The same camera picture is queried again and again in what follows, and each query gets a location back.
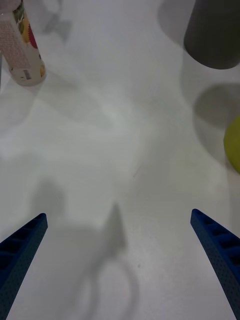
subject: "white tabletop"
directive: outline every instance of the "white tabletop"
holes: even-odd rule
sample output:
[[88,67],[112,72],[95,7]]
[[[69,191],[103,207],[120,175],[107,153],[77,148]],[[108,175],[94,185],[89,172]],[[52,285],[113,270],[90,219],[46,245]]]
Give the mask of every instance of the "white tabletop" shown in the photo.
[[0,89],[0,240],[48,230],[11,320],[233,320],[191,225],[240,236],[223,136],[239,67],[182,48],[192,0],[26,0],[42,85]]

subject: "yellow ball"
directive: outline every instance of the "yellow ball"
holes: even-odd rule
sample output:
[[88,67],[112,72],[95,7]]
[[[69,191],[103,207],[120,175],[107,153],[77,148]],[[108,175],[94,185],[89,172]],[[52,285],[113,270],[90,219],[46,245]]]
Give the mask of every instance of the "yellow ball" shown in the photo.
[[226,129],[223,144],[229,162],[240,173],[240,115]]

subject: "bottle label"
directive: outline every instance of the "bottle label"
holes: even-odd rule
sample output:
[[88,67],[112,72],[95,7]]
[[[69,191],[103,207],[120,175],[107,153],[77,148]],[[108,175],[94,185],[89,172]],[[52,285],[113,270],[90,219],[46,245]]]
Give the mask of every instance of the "bottle label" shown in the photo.
[[12,13],[0,15],[0,50],[17,83],[28,86],[42,81],[45,65],[23,1]]

